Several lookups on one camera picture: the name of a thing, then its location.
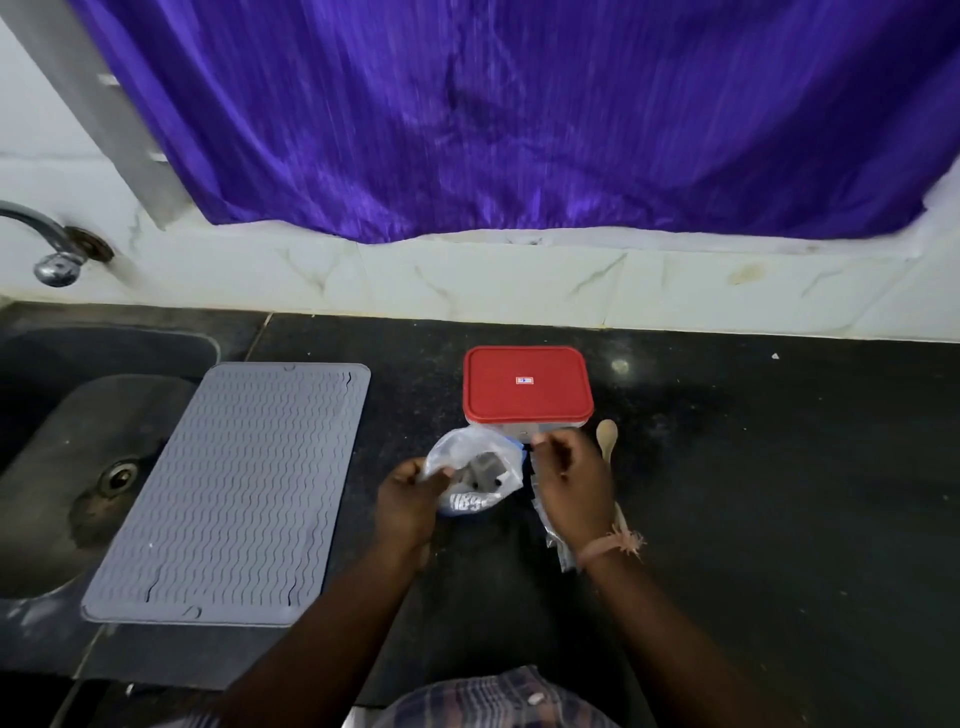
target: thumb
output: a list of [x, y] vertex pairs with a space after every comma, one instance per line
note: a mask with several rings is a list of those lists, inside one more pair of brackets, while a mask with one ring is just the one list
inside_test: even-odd
[[418, 487], [423, 488], [432, 497], [440, 497], [441, 493], [449, 487], [450, 477], [453, 476], [454, 472], [453, 468], [440, 468], [419, 483]]
[[560, 458], [548, 435], [535, 435], [530, 443], [534, 449], [534, 470], [540, 483], [559, 482], [561, 479]]

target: plaid shirt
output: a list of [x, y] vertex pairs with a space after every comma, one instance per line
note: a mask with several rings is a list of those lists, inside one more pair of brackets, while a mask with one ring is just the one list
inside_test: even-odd
[[[163, 728], [213, 728], [197, 716]], [[572, 692], [548, 683], [535, 667], [501, 675], [447, 680], [404, 695], [373, 728], [616, 728]]]

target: sink basin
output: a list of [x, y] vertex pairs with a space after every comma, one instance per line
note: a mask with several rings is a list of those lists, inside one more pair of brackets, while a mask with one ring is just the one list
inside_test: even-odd
[[217, 363], [212, 340], [121, 327], [0, 342], [0, 598], [32, 598], [104, 555]]

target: faucet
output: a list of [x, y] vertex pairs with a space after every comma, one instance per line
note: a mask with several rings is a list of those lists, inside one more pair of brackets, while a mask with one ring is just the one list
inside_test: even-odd
[[106, 263], [113, 258], [113, 250], [103, 238], [82, 228], [64, 227], [29, 207], [0, 200], [0, 217], [29, 225], [54, 249], [34, 266], [36, 279], [44, 285], [70, 285], [80, 277], [80, 269], [88, 260]]

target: food storage container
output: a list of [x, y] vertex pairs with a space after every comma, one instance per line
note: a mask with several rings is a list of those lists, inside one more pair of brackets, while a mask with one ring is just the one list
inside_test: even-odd
[[571, 347], [475, 347], [464, 357], [464, 414], [520, 442], [593, 414], [583, 356]]

